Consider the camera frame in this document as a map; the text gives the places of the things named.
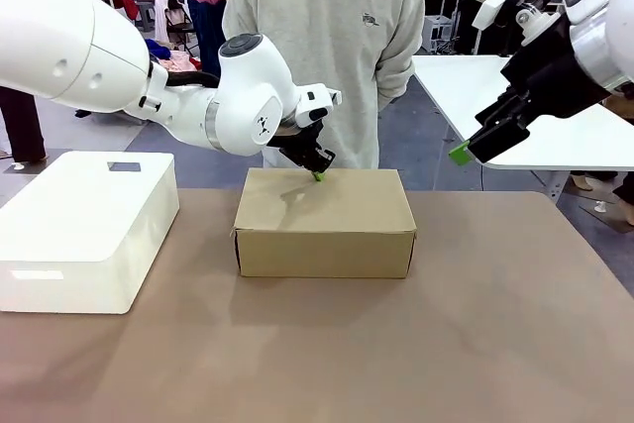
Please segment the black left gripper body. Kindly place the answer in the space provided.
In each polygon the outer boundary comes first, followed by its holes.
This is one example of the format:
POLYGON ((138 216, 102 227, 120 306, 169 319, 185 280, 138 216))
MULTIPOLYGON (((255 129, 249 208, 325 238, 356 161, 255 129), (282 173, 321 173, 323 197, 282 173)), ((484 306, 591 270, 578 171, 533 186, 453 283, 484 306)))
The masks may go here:
POLYGON ((300 129, 292 136, 274 136, 268 145, 278 149, 295 165, 309 170, 311 173, 324 173, 334 161, 336 154, 323 149, 318 143, 323 130, 323 121, 318 120, 310 126, 300 129))

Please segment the pile of colourful clothes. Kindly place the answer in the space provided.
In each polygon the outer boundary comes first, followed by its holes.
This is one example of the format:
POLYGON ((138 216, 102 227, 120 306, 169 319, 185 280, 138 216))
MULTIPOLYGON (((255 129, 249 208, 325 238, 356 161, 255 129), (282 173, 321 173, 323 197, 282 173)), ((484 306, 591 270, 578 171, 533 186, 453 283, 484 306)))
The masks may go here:
POLYGON ((145 39, 145 43, 151 60, 158 62, 169 72, 190 72, 201 69, 201 62, 187 52, 170 50, 152 39, 145 39))

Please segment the folding chair with clothes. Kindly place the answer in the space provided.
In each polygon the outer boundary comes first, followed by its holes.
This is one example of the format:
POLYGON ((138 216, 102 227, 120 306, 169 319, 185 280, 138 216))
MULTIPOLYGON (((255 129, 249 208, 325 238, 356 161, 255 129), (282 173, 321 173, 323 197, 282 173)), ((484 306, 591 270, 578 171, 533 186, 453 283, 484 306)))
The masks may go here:
POLYGON ((179 0, 155 0, 155 41, 190 53, 195 29, 179 0))

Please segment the white background table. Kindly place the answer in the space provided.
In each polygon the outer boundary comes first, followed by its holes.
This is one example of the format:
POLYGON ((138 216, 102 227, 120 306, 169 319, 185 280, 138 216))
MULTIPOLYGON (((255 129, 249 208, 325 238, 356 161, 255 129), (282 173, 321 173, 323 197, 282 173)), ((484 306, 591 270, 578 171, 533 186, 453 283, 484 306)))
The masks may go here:
MULTIPOLYGON (((464 141, 479 129, 476 113, 507 86, 496 55, 417 55, 415 76, 464 141)), ((569 119, 542 116, 530 137, 486 165, 509 170, 634 170, 634 126, 597 104, 569 119)))

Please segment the brown cardboard shoe box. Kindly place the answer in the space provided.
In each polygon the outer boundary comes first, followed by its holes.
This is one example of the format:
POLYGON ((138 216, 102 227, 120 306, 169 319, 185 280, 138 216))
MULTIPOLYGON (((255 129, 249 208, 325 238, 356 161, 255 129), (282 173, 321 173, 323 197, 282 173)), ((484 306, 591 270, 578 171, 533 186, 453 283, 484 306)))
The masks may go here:
POLYGON ((416 234, 395 169, 252 168, 234 221, 247 277, 402 279, 416 234))

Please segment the person in grey sweatshirt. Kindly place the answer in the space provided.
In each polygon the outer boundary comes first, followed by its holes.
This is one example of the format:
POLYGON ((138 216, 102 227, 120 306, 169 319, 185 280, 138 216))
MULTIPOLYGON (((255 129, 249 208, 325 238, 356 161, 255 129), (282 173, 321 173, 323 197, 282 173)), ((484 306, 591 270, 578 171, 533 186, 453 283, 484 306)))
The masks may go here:
POLYGON ((335 167, 370 169, 379 114, 407 90, 424 16, 425 0, 227 0, 223 31, 267 36, 295 83, 339 90, 319 142, 335 167))

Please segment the white rectangular storage box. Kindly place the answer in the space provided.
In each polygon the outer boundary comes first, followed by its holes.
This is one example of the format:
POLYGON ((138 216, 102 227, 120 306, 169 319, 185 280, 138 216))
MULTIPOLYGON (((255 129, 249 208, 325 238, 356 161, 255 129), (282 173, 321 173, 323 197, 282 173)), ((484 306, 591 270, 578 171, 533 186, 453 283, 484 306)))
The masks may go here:
POLYGON ((0 312, 127 313, 178 211, 171 154, 61 155, 0 207, 0 312))

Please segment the black background desk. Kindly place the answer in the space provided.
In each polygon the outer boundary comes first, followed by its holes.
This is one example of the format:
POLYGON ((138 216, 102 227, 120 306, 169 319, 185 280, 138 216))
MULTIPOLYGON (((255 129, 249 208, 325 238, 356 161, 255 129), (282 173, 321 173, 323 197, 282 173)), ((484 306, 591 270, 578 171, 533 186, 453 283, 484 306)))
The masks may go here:
POLYGON ((472 25, 481 4, 485 0, 447 0, 443 12, 453 21, 451 40, 441 47, 442 53, 498 54, 515 53, 522 40, 521 29, 511 23, 492 25, 479 31, 472 25))

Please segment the bystander legs in dark trousers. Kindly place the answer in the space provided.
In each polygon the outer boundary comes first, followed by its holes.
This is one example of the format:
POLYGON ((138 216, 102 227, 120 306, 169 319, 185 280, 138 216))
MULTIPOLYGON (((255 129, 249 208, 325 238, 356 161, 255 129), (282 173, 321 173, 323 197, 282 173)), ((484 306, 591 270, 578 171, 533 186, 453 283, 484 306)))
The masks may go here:
POLYGON ((0 86, 0 111, 15 162, 38 163, 47 159, 33 95, 0 86))

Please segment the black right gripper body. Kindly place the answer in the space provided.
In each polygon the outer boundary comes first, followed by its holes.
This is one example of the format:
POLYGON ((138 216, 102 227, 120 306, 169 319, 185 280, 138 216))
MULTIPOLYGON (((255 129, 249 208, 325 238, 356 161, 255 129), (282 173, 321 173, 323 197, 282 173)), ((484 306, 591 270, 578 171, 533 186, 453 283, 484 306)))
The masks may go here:
POLYGON ((536 40, 520 48, 502 69, 509 83, 499 98, 506 116, 566 119, 609 96, 579 65, 570 26, 566 18, 557 20, 536 40))

